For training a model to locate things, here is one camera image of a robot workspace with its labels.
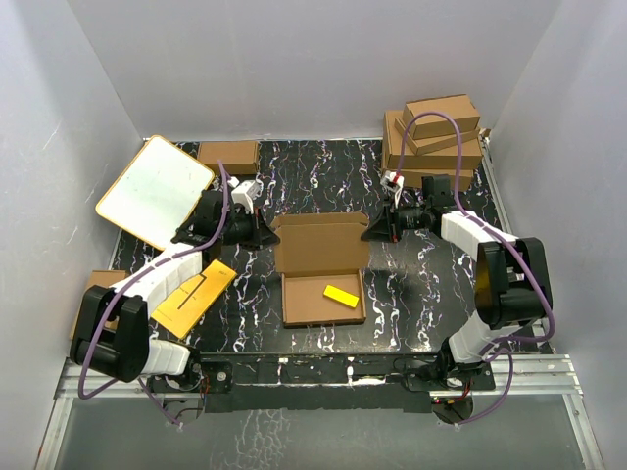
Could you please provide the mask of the small yellow block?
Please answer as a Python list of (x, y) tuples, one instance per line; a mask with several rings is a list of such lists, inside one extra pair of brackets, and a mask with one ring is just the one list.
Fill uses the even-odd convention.
[(332, 285), (327, 285), (324, 288), (323, 295), (338, 304), (347, 306), (349, 308), (356, 308), (359, 304), (360, 297), (337, 288)]

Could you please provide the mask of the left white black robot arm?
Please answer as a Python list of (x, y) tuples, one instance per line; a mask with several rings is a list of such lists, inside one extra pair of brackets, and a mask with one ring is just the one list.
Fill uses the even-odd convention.
[(254, 205), (260, 193), (253, 180), (225, 193), (203, 191), (158, 257), (117, 284), (87, 289), (74, 327), (71, 361), (115, 381), (167, 375), (182, 391), (196, 388), (203, 368), (190, 348), (152, 338), (149, 321), (185, 337), (236, 277), (218, 261), (220, 248), (258, 251), (279, 243)]

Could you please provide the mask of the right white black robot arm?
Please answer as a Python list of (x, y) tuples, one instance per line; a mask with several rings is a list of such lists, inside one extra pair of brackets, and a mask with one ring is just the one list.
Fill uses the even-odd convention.
[(552, 293), (546, 255), (536, 238), (518, 238), (480, 219), (462, 201), (447, 175), (422, 179), (422, 202), (400, 202), (403, 177), (386, 171), (382, 210), (362, 234), (367, 242), (397, 243), (409, 230), (425, 229), (457, 246), (475, 263), (474, 311), (442, 343), (435, 359), (404, 366), (404, 378), (456, 389), (499, 355), (523, 327), (546, 318)]

